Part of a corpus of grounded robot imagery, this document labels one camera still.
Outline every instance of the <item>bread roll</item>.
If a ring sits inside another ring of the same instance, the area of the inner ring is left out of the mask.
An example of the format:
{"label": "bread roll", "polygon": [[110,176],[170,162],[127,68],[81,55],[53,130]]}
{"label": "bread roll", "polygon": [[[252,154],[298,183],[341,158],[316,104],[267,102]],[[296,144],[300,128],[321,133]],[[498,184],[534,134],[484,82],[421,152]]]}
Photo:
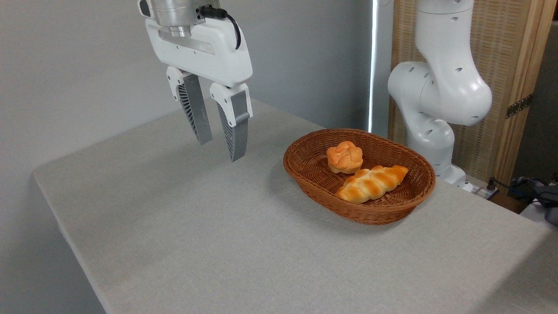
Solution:
{"label": "bread roll", "polygon": [[328,166],[334,173],[352,174],[362,166],[362,149],[351,141],[328,148]]}
{"label": "bread roll", "polygon": [[347,178],[335,195],[355,204],[377,199],[401,184],[407,172],[406,167],[398,165],[390,168],[375,166],[370,170],[362,169]]}

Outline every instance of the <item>woven rattan panel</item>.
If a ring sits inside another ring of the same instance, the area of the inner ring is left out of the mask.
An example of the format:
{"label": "woven rattan panel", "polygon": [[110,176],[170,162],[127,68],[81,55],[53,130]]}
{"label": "woven rattan panel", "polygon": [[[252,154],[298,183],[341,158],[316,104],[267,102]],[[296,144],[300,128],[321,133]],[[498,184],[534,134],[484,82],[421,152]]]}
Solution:
{"label": "woven rattan panel", "polygon": [[[416,1],[395,1],[393,65],[404,61],[424,61],[415,46]],[[473,177],[485,180],[491,175],[496,155],[497,130],[506,117],[509,101],[509,73],[517,58],[518,32],[525,23],[523,0],[475,1],[471,50],[480,75],[493,93],[492,108],[486,118],[471,127],[452,125],[455,132],[453,163]],[[405,123],[397,106],[391,103],[390,138],[405,143]]]}

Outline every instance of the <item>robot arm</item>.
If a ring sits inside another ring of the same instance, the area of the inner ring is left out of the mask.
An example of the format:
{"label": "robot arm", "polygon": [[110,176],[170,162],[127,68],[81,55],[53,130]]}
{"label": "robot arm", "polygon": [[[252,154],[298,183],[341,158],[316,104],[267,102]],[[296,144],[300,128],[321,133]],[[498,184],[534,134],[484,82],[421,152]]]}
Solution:
{"label": "robot arm", "polygon": [[212,139],[199,78],[216,100],[232,161],[244,155],[253,116],[246,82],[252,63],[242,30],[218,0],[140,0],[140,12],[157,57],[169,65],[174,99],[182,104],[201,144]]}
{"label": "robot arm", "polygon": [[447,122],[474,125],[492,104],[471,55],[473,2],[418,0],[415,42],[427,63],[398,64],[388,81],[407,126],[407,145],[438,177],[458,186],[465,175],[451,164],[455,137]]}

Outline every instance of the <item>metal hinge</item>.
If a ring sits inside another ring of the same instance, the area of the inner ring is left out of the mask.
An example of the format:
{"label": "metal hinge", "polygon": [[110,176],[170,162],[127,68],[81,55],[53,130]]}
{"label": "metal hinge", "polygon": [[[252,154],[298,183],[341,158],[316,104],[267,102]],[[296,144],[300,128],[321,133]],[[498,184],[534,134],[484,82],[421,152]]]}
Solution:
{"label": "metal hinge", "polygon": [[514,103],[513,105],[508,107],[508,110],[506,111],[506,119],[513,117],[515,114],[517,114],[519,111],[523,111],[525,108],[529,107],[531,105],[531,101],[533,100],[533,94],[530,94],[529,96],[525,97],[524,99]]}

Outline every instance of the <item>light strip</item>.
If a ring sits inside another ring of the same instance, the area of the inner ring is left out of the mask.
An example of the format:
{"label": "light strip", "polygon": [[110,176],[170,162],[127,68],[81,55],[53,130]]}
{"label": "light strip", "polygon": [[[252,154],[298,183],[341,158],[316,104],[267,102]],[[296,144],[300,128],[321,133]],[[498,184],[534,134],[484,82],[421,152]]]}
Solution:
{"label": "light strip", "polygon": [[372,97],[374,95],[374,77],[376,76],[376,57],[378,52],[376,47],[378,44],[378,0],[372,0],[372,50],[370,59],[370,90],[368,97],[368,132],[372,133],[372,118],[374,104]]}

